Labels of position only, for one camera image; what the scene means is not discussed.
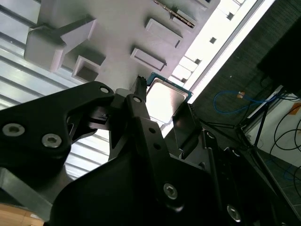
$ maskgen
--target wooden surface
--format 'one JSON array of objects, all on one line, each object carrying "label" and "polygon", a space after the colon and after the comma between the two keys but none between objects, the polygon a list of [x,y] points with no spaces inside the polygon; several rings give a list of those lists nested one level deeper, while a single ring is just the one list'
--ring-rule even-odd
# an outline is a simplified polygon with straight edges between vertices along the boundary
[{"label": "wooden surface", "polygon": [[29,211],[0,204],[0,226],[43,226],[43,221],[33,216]]}]

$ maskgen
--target blue cable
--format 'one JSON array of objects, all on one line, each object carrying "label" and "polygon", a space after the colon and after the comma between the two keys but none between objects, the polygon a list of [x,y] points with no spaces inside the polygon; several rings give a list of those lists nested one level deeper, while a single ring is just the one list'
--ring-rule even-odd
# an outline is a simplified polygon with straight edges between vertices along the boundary
[{"label": "blue cable", "polygon": [[287,168],[286,171],[284,171],[284,173],[283,173],[283,178],[284,178],[285,180],[293,181],[293,178],[288,178],[288,177],[286,176],[286,175],[287,175],[287,172],[289,171],[289,169],[290,169],[292,166],[293,166],[293,165],[290,165],[290,167]]},{"label": "blue cable", "polygon": [[236,95],[239,94],[238,91],[225,90],[225,91],[221,91],[221,92],[219,92],[219,93],[217,93],[217,94],[215,95],[215,97],[213,98],[213,107],[214,107],[214,109],[215,109],[216,112],[221,113],[221,114],[232,114],[232,113],[240,112],[240,111],[242,111],[242,110],[244,110],[244,109],[249,108],[250,106],[256,105],[256,104],[258,104],[258,103],[266,103],[266,102],[270,102],[270,101],[273,101],[274,99],[277,98],[277,96],[274,96],[274,97],[271,98],[270,100],[254,100],[254,99],[250,98],[249,96],[244,95],[244,96],[243,96],[243,99],[246,99],[246,100],[249,100],[249,101],[252,101],[252,102],[253,102],[252,104],[250,104],[250,106],[244,106],[244,107],[242,107],[242,108],[239,108],[239,109],[234,110],[234,111],[231,111],[231,112],[223,112],[223,111],[218,110],[217,107],[216,107],[216,99],[217,99],[217,97],[218,97],[219,95],[221,95],[221,94],[223,94],[223,93],[231,93],[231,94],[236,94]]}]

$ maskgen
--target mounting hole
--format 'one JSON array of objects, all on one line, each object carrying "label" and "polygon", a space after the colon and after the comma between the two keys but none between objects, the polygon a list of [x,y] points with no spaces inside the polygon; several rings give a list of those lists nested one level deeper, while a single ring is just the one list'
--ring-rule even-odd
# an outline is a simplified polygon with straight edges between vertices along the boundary
[{"label": "mounting hole", "polygon": [[156,131],[155,131],[153,128],[149,128],[149,131],[150,131],[151,133],[156,133]]},{"label": "mounting hole", "polygon": [[156,143],[154,143],[154,148],[156,148],[157,150],[160,150],[160,149],[161,149],[161,146],[158,145],[158,144],[156,144]]},{"label": "mounting hole", "polygon": [[104,93],[109,93],[109,90],[106,89],[105,87],[101,87],[100,88],[100,91],[104,92]]},{"label": "mounting hole", "polygon": [[42,144],[45,147],[57,148],[61,145],[62,139],[59,135],[48,133],[42,138]]},{"label": "mounting hole", "polygon": [[5,125],[2,128],[2,131],[5,136],[8,137],[17,137],[19,135],[22,135],[25,132],[25,128],[17,123],[10,123]]},{"label": "mounting hole", "polygon": [[134,101],[136,101],[136,102],[138,102],[138,103],[141,102],[141,100],[140,100],[139,98],[137,98],[137,97],[134,97],[133,99],[134,99]]}]

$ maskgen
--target bolt head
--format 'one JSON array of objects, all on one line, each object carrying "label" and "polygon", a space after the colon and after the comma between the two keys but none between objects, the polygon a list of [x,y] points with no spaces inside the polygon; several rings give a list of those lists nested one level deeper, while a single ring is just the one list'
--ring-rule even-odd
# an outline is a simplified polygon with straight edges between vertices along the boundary
[{"label": "bolt head", "polygon": [[137,98],[137,97],[134,97],[133,99],[134,99],[134,101],[136,101],[136,102],[138,102],[138,103],[141,102],[141,100],[140,100],[139,98]]},{"label": "bolt head", "polygon": [[227,206],[227,212],[234,221],[238,223],[241,221],[239,212],[232,205]]},{"label": "bolt head", "polygon": [[175,200],[178,197],[177,189],[173,185],[166,183],[164,184],[163,189],[168,198]]},{"label": "bolt head", "polygon": [[48,133],[42,138],[42,144],[45,147],[57,148],[61,145],[61,143],[62,139],[57,134]]},{"label": "bolt head", "polygon": [[105,87],[101,87],[100,90],[104,93],[109,93],[108,89]]},{"label": "bolt head", "polygon": [[25,128],[17,123],[9,123],[3,126],[2,132],[8,137],[18,137],[25,132]]}]

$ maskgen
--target wire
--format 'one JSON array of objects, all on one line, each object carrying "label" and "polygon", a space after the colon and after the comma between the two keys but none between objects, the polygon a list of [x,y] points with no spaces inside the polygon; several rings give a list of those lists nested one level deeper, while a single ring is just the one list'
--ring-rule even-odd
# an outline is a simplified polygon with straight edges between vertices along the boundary
[{"label": "wire", "polygon": [[243,111],[244,109],[249,109],[252,105],[255,105],[255,104],[262,104],[262,103],[267,103],[267,102],[271,102],[271,101],[274,101],[275,99],[279,98],[279,99],[283,99],[283,100],[290,100],[290,101],[293,101],[293,100],[300,100],[299,97],[293,97],[293,96],[273,96],[271,99],[269,100],[255,100],[251,97],[249,97],[248,95],[242,95],[242,98],[245,99],[245,100],[248,100],[248,101],[251,101],[253,102],[252,104],[250,103],[249,105],[247,106],[244,106],[244,107],[241,107],[237,110],[234,110],[234,111],[230,111],[230,112],[224,112],[224,111],[221,111],[219,109],[217,109],[216,107],[216,99],[219,95],[221,94],[224,94],[224,93],[230,93],[230,94],[236,94],[236,95],[239,95],[240,92],[238,91],[234,91],[234,90],[225,90],[225,91],[221,91],[219,93],[217,93],[214,98],[213,98],[213,107],[215,109],[216,112],[220,113],[220,114],[232,114],[232,113],[237,113],[237,112],[240,112],[240,111]]},{"label": "wire", "polygon": [[288,177],[286,176],[286,173],[289,172],[289,170],[290,170],[290,168],[291,168],[292,166],[293,166],[293,165],[290,165],[290,166],[286,169],[286,171],[284,171],[284,173],[283,173],[283,178],[284,178],[285,180],[293,181],[293,178],[290,179],[290,178],[288,178]]},{"label": "wire", "polygon": [[239,108],[239,109],[237,109],[237,110],[234,110],[234,111],[223,112],[223,111],[217,109],[217,107],[216,107],[216,99],[217,99],[217,97],[218,97],[219,95],[224,94],[224,93],[230,93],[230,94],[236,94],[236,95],[239,95],[239,94],[240,94],[240,92],[238,92],[238,91],[233,91],[233,90],[225,90],[225,91],[221,91],[221,92],[217,93],[217,94],[214,96],[214,98],[213,98],[213,107],[214,107],[215,111],[218,112],[218,113],[220,113],[220,114],[232,114],[232,113],[237,113],[237,112],[243,111],[244,109],[248,109],[248,108],[250,108],[250,107],[253,106],[253,105],[271,102],[271,101],[273,101],[273,100],[275,100],[275,99],[277,98],[277,96],[274,96],[274,97],[272,97],[272,98],[269,99],[269,100],[254,100],[254,99],[252,99],[251,97],[249,97],[248,95],[243,95],[243,99],[248,100],[248,101],[251,101],[251,102],[253,102],[253,103],[252,103],[252,104],[249,104],[249,105],[247,105],[247,106],[241,107],[241,108]]},{"label": "wire", "polygon": [[[283,137],[285,134],[290,133],[290,132],[293,132],[293,131],[296,131],[296,130],[297,130],[297,131],[301,131],[301,129],[291,129],[291,130],[285,132],[284,134],[282,134],[282,135],[276,140],[276,142],[277,142],[281,137]],[[279,168],[281,168],[282,170],[284,170],[284,172],[286,172],[287,174],[290,174],[290,175],[293,176],[293,174],[292,174],[291,172],[289,172],[287,169],[283,168],[282,166],[279,166],[279,164],[277,164],[277,163],[274,161],[275,158],[274,158],[274,159],[272,158],[272,151],[273,151],[274,147],[276,146],[276,142],[273,144],[272,148],[270,149],[269,157],[270,157],[271,161],[272,161],[276,166],[278,166]]]},{"label": "wire", "polygon": [[293,173],[293,186],[295,187],[295,190],[296,190],[296,192],[297,192],[297,194],[299,195],[299,197],[301,198],[301,195],[300,195],[300,193],[299,193],[299,191],[298,191],[298,189],[297,189],[297,185],[296,185],[296,173],[297,173],[297,171],[298,171],[298,169],[300,169],[301,168],[301,166],[299,166],[296,170],[295,170],[295,172]]},{"label": "wire", "polygon": [[275,129],[275,132],[274,132],[274,145],[276,145],[278,148],[280,148],[280,149],[282,149],[282,150],[284,150],[284,151],[290,151],[290,150],[294,150],[294,149],[298,149],[300,152],[301,152],[301,150],[299,149],[300,147],[301,147],[301,145],[297,145],[297,143],[295,142],[295,144],[296,144],[296,147],[294,147],[294,148],[282,148],[282,147],[280,147],[278,144],[277,144],[277,141],[276,141],[276,133],[277,133],[277,130],[278,130],[278,127],[279,127],[279,125],[281,124],[281,122],[283,121],[283,119],[286,117],[286,116],[288,116],[288,114],[289,113],[291,113],[292,111],[294,111],[295,109],[297,109],[297,108],[300,108],[301,106],[296,106],[296,107],[294,107],[294,108],[292,108],[288,113],[286,113],[283,117],[282,117],[282,119],[279,121],[279,123],[278,123],[278,125],[276,126],[276,129]]},{"label": "wire", "polygon": [[[254,98],[257,98],[259,95],[261,95],[269,86],[271,86],[271,89],[270,89],[270,92],[269,92],[269,96],[272,95],[272,93],[275,90],[275,85],[273,83],[270,84],[270,85],[268,85],[268,86],[266,86],[266,87],[263,87],[263,89]],[[239,121],[239,123],[236,124],[236,126],[239,126],[245,120],[245,117],[247,116],[248,111],[250,110],[251,104],[252,104],[252,102],[250,101],[250,103],[248,105],[248,108],[247,108],[244,116],[241,118],[241,120]]]}]

